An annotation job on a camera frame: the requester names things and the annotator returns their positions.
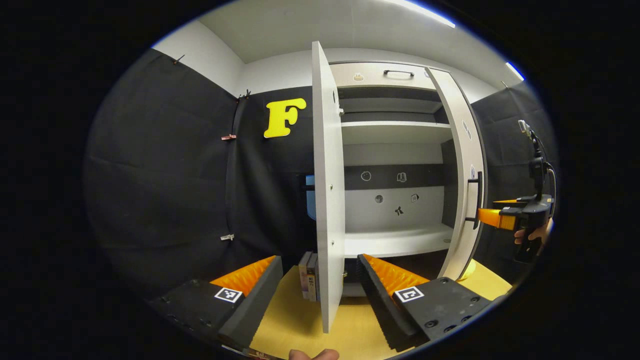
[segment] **yellow floor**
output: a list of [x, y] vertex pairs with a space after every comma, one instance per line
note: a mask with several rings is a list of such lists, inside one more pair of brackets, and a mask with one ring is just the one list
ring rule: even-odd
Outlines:
[[[508, 282], [480, 263], [476, 263], [474, 273], [460, 284], [489, 300], [511, 288]], [[292, 348], [311, 357], [326, 348], [333, 348], [340, 353], [340, 360], [387, 359], [399, 354], [389, 349], [365, 297], [343, 298], [330, 333], [324, 334], [320, 303], [302, 298], [297, 266], [292, 267], [280, 281], [251, 348], [282, 359], [288, 358]]]

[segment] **ceiling light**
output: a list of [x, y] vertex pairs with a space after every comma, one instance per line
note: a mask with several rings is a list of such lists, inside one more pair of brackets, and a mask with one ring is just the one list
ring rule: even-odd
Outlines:
[[510, 63], [505, 63], [505, 64], [507, 64], [507, 67], [511, 69], [511, 71], [513, 71], [513, 73], [516, 74], [516, 76], [518, 76], [518, 79], [520, 79], [521, 81], [524, 81], [524, 78], [522, 77], [522, 75], [520, 75], [520, 73], [516, 70], [516, 68], [513, 67], [512, 64]]
[[414, 3], [410, 3], [409, 1], [405, 1], [405, 0], [384, 0], [384, 1], [386, 1], [388, 3], [394, 3], [396, 5], [403, 6], [403, 7], [407, 8], [407, 9], [409, 9], [409, 10], [413, 10], [415, 12], [419, 12], [419, 13], [421, 13], [423, 15], [427, 15], [428, 17], [430, 17], [432, 19], [435, 19], [437, 21], [440, 21], [442, 24], [445, 24], [445, 25], [450, 26], [452, 28], [456, 27], [456, 25], [453, 22], [451, 22], [451, 21], [443, 18], [442, 16], [440, 16], [440, 15], [434, 13], [434, 12], [431, 12], [431, 11], [429, 11], [429, 10], [419, 6], [419, 5], [416, 5]]

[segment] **hand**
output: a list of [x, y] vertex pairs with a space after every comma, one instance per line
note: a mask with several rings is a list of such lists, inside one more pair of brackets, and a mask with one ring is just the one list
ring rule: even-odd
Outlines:
[[[554, 220], [552, 218], [549, 218], [549, 220], [547, 221], [546, 224], [544, 224], [541, 227], [537, 228], [536, 230], [534, 230], [533, 233], [531, 233], [531, 235], [529, 235], [529, 240], [534, 240], [536, 238], [542, 238], [542, 245], [546, 244], [547, 237], [549, 236], [549, 233], [551, 232], [551, 228], [553, 228], [553, 226], [554, 226]], [[524, 229], [518, 230], [513, 235], [516, 238], [516, 240], [514, 241], [516, 244], [521, 244], [522, 243], [522, 237], [524, 236], [524, 232], [525, 232]]]
[[332, 348], [326, 348], [320, 352], [313, 359], [300, 350], [293, 350], [289, 352], [289, 360], [338, 360], [340, 354]]

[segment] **open cabinet door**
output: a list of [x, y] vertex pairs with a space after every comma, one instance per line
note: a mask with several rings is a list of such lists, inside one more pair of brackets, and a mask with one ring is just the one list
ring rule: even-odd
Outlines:
[[448, 71], [426, 67], [447, 113], [458, 163], [458, 206], [451, 246], [439, 277], [459, 279], [464, 273], [476, 248], [479, 227], [467, 218], [475, 218], [484, 196], [482, 180], [485, 178], [482, 147], [476, 122], [462, 90]]
[[329, 333], [342, 297], [344, 271], [344, 160], [338, 89], [315, 41], [311, 45], [314, 171], [316, 180], [316, 226], [318, 284], [324, 333]]

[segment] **white cabinet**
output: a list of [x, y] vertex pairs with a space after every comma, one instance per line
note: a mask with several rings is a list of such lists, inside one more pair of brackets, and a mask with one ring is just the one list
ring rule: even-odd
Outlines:
[[[329, 65], [318, 42], [312, 71], [319, 285], [328, 332], [346, 258], [448, 249], [440, 276], [462, 275], [477, 238], [465, 219], [475, 216], [481, 191], [468, 180], [484, 163], [470, 106], [449, 72], [382, 62]], [[449, 140], [457, 177], [453, 227], [443, 221], [440, 180], [441, 144]]]

